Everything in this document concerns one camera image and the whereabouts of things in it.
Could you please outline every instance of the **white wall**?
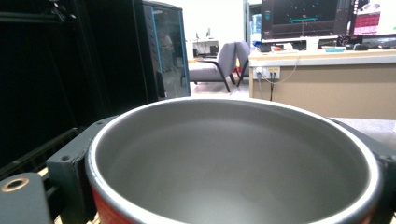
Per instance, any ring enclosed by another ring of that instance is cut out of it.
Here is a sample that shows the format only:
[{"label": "white wall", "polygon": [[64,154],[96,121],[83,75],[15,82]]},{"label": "white wall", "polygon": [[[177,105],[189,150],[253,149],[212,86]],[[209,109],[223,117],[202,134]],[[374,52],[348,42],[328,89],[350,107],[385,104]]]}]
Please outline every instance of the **white wall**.
[{"label": "white wall", "polygon": [[205,38],[208,28],[211,36],[224,42],[244,39],[244,0],[156,0],[183,8],[187,40]]}]

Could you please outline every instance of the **gray armchair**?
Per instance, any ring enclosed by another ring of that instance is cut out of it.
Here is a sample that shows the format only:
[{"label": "gray armchair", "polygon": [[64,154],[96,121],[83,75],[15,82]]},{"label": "gray armchair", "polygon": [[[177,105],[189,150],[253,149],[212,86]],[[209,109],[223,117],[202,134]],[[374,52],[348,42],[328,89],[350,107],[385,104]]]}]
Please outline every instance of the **gray armchair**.
[{"label": "gray armchair", "polygon": [[190,82],[224,82],[227,91],[230,87],[227,84],[227,77],[230,77],[233,84],[233,70],[235,68],[236,53],[235,43],[226,43],[220,49],[215,60],[202,60],[197,63],[189,63]]},{"label": "gray armchair", "polygon": [[244,77],[248,77],[248,56],[250,55],[250,46],[245,40],[235,43],[236,57],[239,60],[239,66],[241,67],[241,74],[238,74],[239,80],[236,86],[238,87]]}]

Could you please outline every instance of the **stainless steel pot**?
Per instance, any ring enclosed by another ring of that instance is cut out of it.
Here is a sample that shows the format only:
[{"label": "stainless steel pot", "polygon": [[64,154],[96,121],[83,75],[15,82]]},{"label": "stainless steel pot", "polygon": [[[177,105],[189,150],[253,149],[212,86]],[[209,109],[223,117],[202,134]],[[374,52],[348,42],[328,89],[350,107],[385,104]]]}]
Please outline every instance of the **stainless steel pot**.
[{"label": "stainless steel pot", "polygon": [[364,223],[383,184],[352,133],[253,99],[141,106],[86,159],[101,223]]}]

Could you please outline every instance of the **pot rim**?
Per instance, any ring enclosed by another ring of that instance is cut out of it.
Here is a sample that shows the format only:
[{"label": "pot rim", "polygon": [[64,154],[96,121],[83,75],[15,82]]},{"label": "pot rim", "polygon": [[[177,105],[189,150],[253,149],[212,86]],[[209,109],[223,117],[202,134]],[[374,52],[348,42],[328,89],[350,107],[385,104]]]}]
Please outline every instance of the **pot rim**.
[{"label": "pot rim", "polygon": [[111,188],[104,177],[100,174],[97,161],[95,159],[96,151],[98,145],[102,139],[102,137],[112,129],[112,127],[117,126],[120,122],[122,122],[126,117],[131,116],[133,113],[144,110],[150,107],[154,107],[162,104],[170,104],[170,103],[178,103],[184,101],[236,101],[236,102],[245,102],[245,103],[253,103],[253,104],[262,104],[262,105],[273,105],[280,107],[281,109],[288,109],[295,112],[303,113],[307,116],[310,116],[314,119],[319,119],[322,122],[333,126],[339,132],[343,133],[348,137],[360,150],[363,155],[363,158],[366,161],[367,168],[369,171],[368,180],[366,188],[363,194],[354,201],[350,206],[345,208],[344,210],[336,213],[332,216],[325,217],[318,221],[312,223],[340,223],[345,221],[350,221],[352,217],[355,217],[357,214],[361,215],[363,218],[367,217],[367,214],[370,214],[375,208],[375,203],[379,199],[381,193],[381,187],[383,185],[382,181],[382,173],[380,172],[380,168],[377,164],[377,160],[371,150],[353,133],[348,131],[347,129],[341,127],[340,125],[335,124],[329,119],[326,119],[318,114],[312,113],[310,111],[301,109],[299,107],[295,107],[292,105],[285,105],[276,102],[264,101],[259,99],[230,99],[224,97],[181,97],[176,99],[169,99],[166,101],[160,101],[148,105],[142,105],[138,108],[132,109],[128,112],[125,112],[115,119],[111,120],[92,140],[92,143],[89,146],[87,157],[86,157],[86,172],[87,176],[90,180],[91,186],[94,190],[102,197],[105,202],[111,204],[111,206],[118,211],[121,215],[128,217],[133,220],[139,220],[141,223],[164,223],[164,224],[182,224],[184,222],[176,221],[168,217],[163,217],[158,214],[152,213],[149,210],[137,206],[136,204],[126,200],[121,195],[119,195],[113,188]]}]

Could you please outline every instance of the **wall outlet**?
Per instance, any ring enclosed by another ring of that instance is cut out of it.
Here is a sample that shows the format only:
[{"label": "wall outlet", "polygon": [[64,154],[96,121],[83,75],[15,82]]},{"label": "wall outlet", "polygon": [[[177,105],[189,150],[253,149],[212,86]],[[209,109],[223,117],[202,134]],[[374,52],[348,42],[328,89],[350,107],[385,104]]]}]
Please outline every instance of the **wall outlet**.
[{"label": "wall outlet", "polygon": [[275,79],[280,79],[280,67],[253,67],[253,79],[258,79],[258,75],[262,75],[262,79],[271,79],[271,74]]}]

